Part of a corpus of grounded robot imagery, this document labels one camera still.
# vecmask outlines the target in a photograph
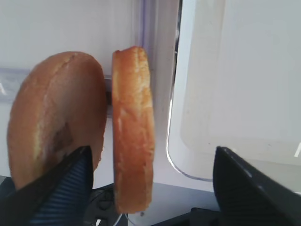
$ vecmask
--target golden brown crust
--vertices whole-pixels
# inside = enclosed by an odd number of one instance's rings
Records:
[[[16,187],[83,145],[91,146],[95,169],[106,109],[102,68],[92,56],[64,52],[38,64],[22,83],[8,124],[9,165]]]
[[[113,54],[112,107],[115,203],[118,212],[151,202],[155,149],[150,72],[143,48]]]

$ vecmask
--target black mechanism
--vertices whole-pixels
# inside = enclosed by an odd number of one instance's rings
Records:
[[[0,202],[0,225],[82,225],[93,185],[90,147]]]
[[[213,185],[229,226],[301,225],[301,197],[226,147],[216,150]]]

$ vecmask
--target transparent plastic sheet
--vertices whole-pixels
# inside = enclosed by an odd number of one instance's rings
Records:
[[[11,104],[30,70],[0,67],[0,103]]]

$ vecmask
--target dark spot on bun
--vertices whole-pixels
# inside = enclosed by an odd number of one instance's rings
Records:
[[[54,135],[51,142],[51,152],[59,152],[60,150],[68,147],[73,142],[72,134],[68,123],[65,123]]]

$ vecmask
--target bread bun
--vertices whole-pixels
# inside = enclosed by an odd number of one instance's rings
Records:
[[[143,48],[113,53],[112,107],[115,204],[119,213],[151,202],[155,149],[150,71]]]
[[[105,91],[101,66],[85,53],[56,54],[31,71],[8,124],[9,166],[17,189],[80,146],[91,146],[97,167],[106,123]]]

